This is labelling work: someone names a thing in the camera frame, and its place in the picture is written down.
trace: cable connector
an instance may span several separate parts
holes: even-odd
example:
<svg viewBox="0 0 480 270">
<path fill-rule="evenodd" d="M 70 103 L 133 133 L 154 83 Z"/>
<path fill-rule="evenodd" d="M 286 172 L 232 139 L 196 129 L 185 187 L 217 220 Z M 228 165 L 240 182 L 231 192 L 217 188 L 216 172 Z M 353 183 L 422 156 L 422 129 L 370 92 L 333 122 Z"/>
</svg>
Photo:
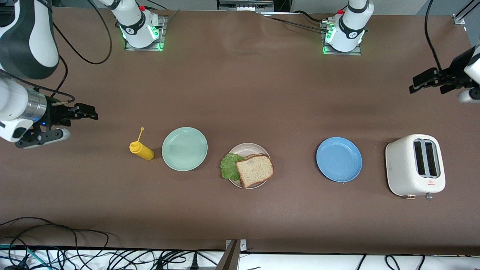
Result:
<svg viewBox="0 0 480 270">
<path fill-rule="evenodd" d="M 198 262 L 197 262 L 197 253 L 195 252 L 193 254 L 193 261 L 192 261 L 192 266 L 190 266 L 190 270 L 197 270 L 199 269 L 200 267 L 198 266 Z"/>
</svg>

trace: brown tabletop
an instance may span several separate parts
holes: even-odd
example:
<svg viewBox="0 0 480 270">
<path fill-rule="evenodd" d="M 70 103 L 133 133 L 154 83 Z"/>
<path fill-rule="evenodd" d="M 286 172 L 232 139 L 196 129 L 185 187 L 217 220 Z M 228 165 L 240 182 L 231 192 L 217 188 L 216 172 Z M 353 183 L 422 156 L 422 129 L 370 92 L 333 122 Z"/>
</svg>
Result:
<svg viewBox="0 0 480 270">
<path fill-rule="evenodd" d="M 314 31 L 253 12 L 180 11 L 163 52 L 127 52 L 113 15 L 102 13 L 113 36 L 106 63 L 85 63 L 57 36 L 69 65 L 62 90 L 100 119 L 76 121 L 67 141 L 31 150 L 0 140 L 0 221 L 38 216 L 103 230 L 116 235 L 114 247 L 224 248 L 225 239 L 246 238 L 253 251 L 478 253 L 480 106 L 460 104 L 456 91 L 409 94 L 412 77 L 434 66 L 423 17 L 373 16 L 363 55 L 345 57 L 323 55 Z M 93 10 L 55 9 L 54 21 L 87 58 L 104 57 L 107 35 Z M 432 17 L 430 35 L 444 67 L 469 48 L 449 17 Z M 62 76 L 60 66 L 41 83 L 56 87 Z M 152 161 L 128 150 L 142 126 Z M 184 126 L 205 135 L 208 155 L 177 172 L 161 145 Z M 404 200 L 387 186 L 385 146 L 413 133 L 442 149 L 446 188 L 433 201 Z M 333 136 L 361 151 L 362 171 L 349 183 L 328 180 L 315 163 Z M 275 166 L 254 190 L 220 177 L 220 160 L 245 142 L 263 146 Z M 103 244 L 85 238 L 80 245 Z M 59 231 L 26 239 L 73 245 Z"/>
</svg>

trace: yellow bottle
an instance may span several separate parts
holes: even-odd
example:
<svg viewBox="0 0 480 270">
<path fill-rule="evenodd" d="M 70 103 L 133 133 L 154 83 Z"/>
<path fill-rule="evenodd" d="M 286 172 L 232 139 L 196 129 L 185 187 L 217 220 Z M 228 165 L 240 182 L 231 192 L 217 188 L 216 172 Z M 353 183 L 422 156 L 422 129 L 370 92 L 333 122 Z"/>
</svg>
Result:
<svg viewBox="0 0 480 270">
<path fill-rule="evenodd" d="M 143 145 L 141 142 L 140 142 L 140 136 L 142 136 L 142 132 L 144 131 L 144 128 L 141 128 L 140 129 L 140 135 L 138 135 L 138 139 L 136 142 L 132 142 L 130 144 L 130 152 L 132 152 L 133 154 L 141 157 L 142 159 L 145 159 L 145 160 L 152 160 L 153 157 L 155 156 L 155 153 L 148 147 L 146 147 L 145 145 Z"/>
</svg>

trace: mint green plate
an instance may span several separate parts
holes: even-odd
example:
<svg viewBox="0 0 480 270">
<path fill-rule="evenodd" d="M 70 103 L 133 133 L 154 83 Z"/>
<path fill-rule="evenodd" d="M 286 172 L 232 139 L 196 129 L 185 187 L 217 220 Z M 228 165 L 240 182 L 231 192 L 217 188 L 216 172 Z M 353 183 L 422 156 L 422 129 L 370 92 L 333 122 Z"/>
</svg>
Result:
<svg viewBox="0 0 480 270">
<path fill-rule="evenodd" d="M 162 157 L 172 169 L 180 172 L 197 168 L 207 156 L 205 136 L 192 127 L 172 131 L 163 141 Z"/>
</svg>

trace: white toaster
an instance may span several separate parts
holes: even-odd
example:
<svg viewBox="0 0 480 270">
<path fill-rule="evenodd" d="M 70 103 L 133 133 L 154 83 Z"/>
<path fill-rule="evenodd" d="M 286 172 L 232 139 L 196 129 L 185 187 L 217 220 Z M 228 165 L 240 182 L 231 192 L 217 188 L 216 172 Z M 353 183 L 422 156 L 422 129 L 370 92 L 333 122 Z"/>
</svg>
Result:
<svg viewBox="0 0 480 270">
<path fill-rule="evenodd" d="M 398 196 L 413 199 L 442 191 L 445 172 L 438 141 L 432 136 L 413 134 L 387 145 L 385 149 L 388 186 Z"/>
</svg>

